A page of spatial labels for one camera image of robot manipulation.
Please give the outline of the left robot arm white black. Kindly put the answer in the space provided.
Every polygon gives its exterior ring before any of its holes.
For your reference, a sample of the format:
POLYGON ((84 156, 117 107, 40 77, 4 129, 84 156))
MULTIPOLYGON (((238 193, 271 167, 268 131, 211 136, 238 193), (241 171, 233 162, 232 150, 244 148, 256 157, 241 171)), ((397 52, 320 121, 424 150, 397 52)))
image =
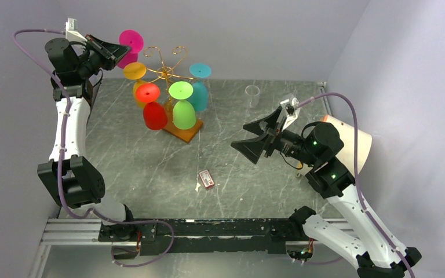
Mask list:
POLYGON ((111 70, 131 51, 130 46, 108 43, 87 35, 79 45, 54 38, 45 51, 54 67, 51 83, 57 109, 54 146, 37 174, 55 203, 76 210, 75 217, 94 214, 105 225, 115 225, 114 234, 128 241, 135 237, 137 224, 127 218, 127 207, 108 196, 101 173, 86 158, 86 126, 94 104, 89 80, 103 70, 111 70))

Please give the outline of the red plastic wine glass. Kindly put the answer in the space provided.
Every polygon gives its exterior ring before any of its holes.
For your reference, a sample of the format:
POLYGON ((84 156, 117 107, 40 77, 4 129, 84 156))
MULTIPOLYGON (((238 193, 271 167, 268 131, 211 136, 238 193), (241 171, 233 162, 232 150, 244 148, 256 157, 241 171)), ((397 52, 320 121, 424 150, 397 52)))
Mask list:
POLYGON ((168 122, 164 107, 157 102, 160 94, 159 87, 153 83, 144 83, 134 92, 135 100, 143 104, 145 125, 151 130, 164 129, 168 122))

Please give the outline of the pink plastic wine glass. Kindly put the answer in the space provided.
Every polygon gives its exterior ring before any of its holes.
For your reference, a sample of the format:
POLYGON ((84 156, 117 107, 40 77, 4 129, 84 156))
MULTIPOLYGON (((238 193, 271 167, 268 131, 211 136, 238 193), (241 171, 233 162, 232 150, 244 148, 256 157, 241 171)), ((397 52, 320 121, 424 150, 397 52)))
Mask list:
POLYGON ((119 43, 131 48, 128 54, 118 63, 118 67, 124 69, 128 64, 137 62, 138 54, 144 48, 144 40, 137 31, 124 30, 119 35, 119 43))

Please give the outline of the green plastic wine glass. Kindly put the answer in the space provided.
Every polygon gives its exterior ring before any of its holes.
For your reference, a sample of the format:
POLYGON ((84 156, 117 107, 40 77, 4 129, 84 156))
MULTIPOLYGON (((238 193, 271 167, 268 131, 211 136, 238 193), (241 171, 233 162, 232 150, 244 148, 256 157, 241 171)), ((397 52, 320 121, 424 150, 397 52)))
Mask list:
POLYGON ((180 130, 188 130, 196 123, 195 110, 188 99, 192 96, 194 89, 186 81, 174 82, 169 87, 171 98, 176 100, 173 107, 173 124, 180 130))

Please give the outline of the blue plastic wine glass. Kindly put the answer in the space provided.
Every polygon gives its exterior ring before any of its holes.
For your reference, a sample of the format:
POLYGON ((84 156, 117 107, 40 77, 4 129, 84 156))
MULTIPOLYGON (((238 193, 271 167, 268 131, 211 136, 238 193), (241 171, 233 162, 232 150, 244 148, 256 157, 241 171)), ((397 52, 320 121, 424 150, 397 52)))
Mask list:
POLYGON ((203 84, 203 79, 211 75, 211 68, 204 63, 195 63, 189 67, 191 75, 198 80, 192 84, 193 93, 187 99, 196 112, 202 112, 207 108, 208 91, 203 84))

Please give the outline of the orange plastic wine glass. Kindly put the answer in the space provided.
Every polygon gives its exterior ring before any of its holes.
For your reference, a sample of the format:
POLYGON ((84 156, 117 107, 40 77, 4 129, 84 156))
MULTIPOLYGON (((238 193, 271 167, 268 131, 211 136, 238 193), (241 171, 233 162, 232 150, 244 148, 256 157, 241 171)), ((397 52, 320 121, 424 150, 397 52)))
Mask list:
POLYGON ((126 79, 134 81, 134 85, 133 85, 133 98, 134 101, 136 102, 137 106, 140 108, 144 108, 145 107, 145 103, 139 101, 136 97, 136 91, 137 89, 146 83, 146 81, 142 80, 142 77, 146 74, 147 72, 147 68, 143 63, 140 62, 133 62, 128 64, 127 66, 124 67, 123 69, 123 75, 126 79))

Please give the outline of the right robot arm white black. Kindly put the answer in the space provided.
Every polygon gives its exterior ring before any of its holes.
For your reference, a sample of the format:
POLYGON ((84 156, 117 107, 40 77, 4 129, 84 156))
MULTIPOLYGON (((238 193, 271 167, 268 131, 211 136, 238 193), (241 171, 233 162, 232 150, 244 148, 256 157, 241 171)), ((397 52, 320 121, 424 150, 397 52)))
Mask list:
POLYGON ((273 152, 308 166, 310 186, 346 219, 354 230, 351 236, 324 220, 309 207, 291 216, 289 231, 297 240, 309 237, 349 262, 360 277, 404 277, 422 258, 415 247, 400 242, 368 208, 357 190, 352 169, 338 158, 344 138, 329 122, 307 124, 300 134, 289 131, 281 109, 243 126, 254 138, 234 141, 232 147, 257 163, 273 152))

